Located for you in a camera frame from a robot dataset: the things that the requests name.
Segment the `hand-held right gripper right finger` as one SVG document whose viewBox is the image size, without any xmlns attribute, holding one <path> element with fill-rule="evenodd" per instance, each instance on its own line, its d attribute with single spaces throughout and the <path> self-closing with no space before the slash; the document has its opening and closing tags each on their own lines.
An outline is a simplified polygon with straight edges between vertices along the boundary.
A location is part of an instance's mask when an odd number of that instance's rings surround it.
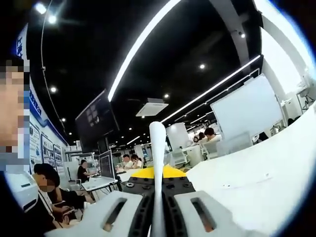
<svg viewBox="0 0 316 237">
<path fill-rule="evenodd" d="M 162 201 L 168 237 L 264 237 L 233 220 L 232 213 L 205 191 L 196 191 L 186 174 L 169 165 L 162 172 Z"/>
</svg>

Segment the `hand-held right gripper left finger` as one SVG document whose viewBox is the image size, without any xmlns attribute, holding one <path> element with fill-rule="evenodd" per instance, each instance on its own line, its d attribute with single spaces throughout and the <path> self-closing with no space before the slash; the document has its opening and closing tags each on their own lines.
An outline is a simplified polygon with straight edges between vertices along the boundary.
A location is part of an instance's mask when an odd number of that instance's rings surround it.
<svg viewBox="0 0 316 237">
<path fill-rule="evenodd" d="M 123 191 L 113 191 L 91 205 L 82 220 L 46 237 L 146 237 L 154 210 L 154 168 L 131 175 Z"/>
</svg>

